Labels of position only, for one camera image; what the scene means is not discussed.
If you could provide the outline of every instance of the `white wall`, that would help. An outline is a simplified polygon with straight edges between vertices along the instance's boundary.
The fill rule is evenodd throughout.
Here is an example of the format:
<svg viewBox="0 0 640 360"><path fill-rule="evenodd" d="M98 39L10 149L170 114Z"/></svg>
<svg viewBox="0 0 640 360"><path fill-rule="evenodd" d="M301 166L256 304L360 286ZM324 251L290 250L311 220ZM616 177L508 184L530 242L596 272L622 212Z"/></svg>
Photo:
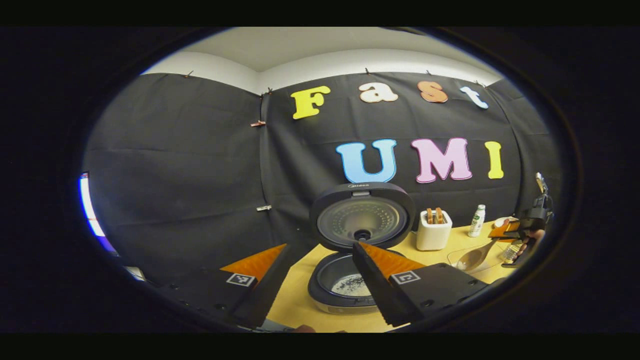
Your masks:
<svg viewBox="0 0 640 360"><path fill-rule="evenodd" d="M219 56L179 52L165 58L143 74L188 74L242 88L255 94L267 92L268 87L285 86L336 75L369 72L414 72L478 81L486 86L500 77L460 61L415 51L364 49L337 51L292 61L264 72L240 65Z"/></svg>

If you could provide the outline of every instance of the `wooden table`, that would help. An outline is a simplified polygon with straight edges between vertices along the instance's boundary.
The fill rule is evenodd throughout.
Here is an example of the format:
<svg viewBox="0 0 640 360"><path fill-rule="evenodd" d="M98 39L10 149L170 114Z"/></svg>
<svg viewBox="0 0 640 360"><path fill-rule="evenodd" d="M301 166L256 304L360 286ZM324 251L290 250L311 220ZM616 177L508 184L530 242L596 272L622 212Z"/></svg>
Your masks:
<svg viewBox="0 0 640 360"><path fill-rule="evenodd" d="M493 222L485 223L480 235L476 238L467 236L469 226L454 227L451 229L447 246L442 250L419 251L415 245L415 234L413 232L409 233L400 244L390 248L390 250L398 251L408 259L425 265L436 263L453 265L467 251L490 242L487 236L492 229L492 224ZM498 259L498 255L508 245L509 243L497 242L481 266L483 270L470 275L490 284L501 277L511 274L514 269L501 267L502 262ZM318 262L333 253L334 251L328 250L319 244L294 264L282 283L282 287L267 318L289 327L309 325L317 332L337 332L341 330L347 332L385 332L396 329L391 325L387 325L379 311L360 315L334 315L321 311L315 305L307 291L309 279Z"/></svg>

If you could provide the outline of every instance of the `spoon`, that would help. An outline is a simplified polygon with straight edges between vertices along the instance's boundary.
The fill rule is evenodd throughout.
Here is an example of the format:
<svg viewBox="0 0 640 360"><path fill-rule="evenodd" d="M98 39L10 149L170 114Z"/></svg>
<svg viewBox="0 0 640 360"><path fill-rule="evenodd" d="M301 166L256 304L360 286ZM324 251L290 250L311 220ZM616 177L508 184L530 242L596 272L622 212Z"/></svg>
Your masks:
<svg viewBox="0 0 640 360"><path fill-rule="evenodd" d="M479 267L482 263L484 263L484 260L486 259L487 254L489 254L489 250L491 250L491 247L497 241L498 239L495 238L490 243L486 244L480 249L474 249L462 255L462 258L458 260L456 267L465 272L469 272Z"/></svg>

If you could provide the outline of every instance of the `light strip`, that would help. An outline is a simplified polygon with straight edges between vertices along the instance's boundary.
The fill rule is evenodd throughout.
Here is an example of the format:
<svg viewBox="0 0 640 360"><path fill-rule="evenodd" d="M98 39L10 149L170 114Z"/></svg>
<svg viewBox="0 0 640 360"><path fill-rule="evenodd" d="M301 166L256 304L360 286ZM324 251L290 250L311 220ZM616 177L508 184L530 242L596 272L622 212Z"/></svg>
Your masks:
<svg viewBox="0 0 640 360"><path fill-rule="evenodd" d="M102 231L100 224L98 224L98 220L95 218L93 206L91 205L91 197L89 196L89 173L87 172L80 176L80 194L82 196L84 213L86 214L86 218L89 221L91 228L93 229L93 233L98 237L98 240L105 250L117 253L116 249L111 246L111 243L105 237L104 231Z"/></svg>

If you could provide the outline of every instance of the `white bottle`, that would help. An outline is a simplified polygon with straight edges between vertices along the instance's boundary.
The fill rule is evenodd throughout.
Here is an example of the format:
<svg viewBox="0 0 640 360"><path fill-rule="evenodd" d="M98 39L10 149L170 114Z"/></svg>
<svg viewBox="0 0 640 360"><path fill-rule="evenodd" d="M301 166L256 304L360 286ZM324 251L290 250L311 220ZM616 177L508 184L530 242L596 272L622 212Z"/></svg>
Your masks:
<svg viewBox="0 0 640 360"><path fill-rule="evenodd" d="M474 214L474 219L471 221L471 226L469 227L469 236L475 238L480 235L480 230L482 230L482 224L484 223L484 205L478 205L478 209Z"/></svg>

